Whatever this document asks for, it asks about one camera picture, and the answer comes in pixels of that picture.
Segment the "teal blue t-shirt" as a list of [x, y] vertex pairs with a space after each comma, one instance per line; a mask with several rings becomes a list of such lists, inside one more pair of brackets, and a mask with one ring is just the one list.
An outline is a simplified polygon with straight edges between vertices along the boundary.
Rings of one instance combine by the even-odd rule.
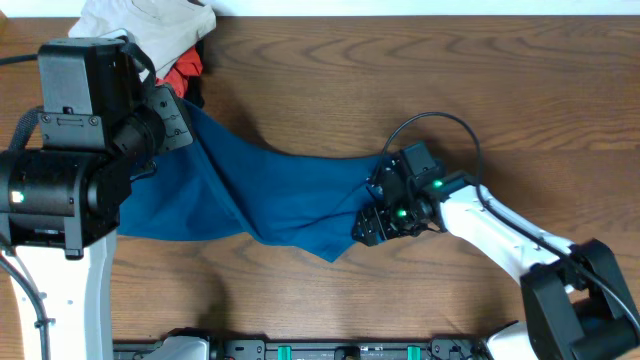
[[356, 214], [371, 201], [376, 158], [284, 155], [237, 137], [187, 103], [196, 140], [156, 157], [154, 176], [132, 185], [118, 232], [166, 241], [208, 241], [246, 232], [328, 262], [354, 241]]

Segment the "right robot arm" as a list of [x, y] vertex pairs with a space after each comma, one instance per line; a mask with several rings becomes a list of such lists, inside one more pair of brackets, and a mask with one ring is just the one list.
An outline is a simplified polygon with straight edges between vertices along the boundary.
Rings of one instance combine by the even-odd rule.
[[373, 204], [352, 228], [367, 246], [449, 233], [480, 250], [519, 286], [525, 319], [485, 338], [477, 359], [615, 359], [639, 346], [639, 314], [610, 248], [576, 244], [504, 206], [465, 172], [447, 172], [423, 143], [381, 154]]

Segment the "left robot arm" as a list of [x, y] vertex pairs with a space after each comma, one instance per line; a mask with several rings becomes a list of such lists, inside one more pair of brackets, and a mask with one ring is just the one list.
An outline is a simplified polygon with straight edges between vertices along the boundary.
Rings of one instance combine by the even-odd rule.
[[58, 38], [36, 56], [43, 102], [1, 154], [1, 266], [28, 359], [110, 359], [120, 208], [190, 117], [126, 31]]

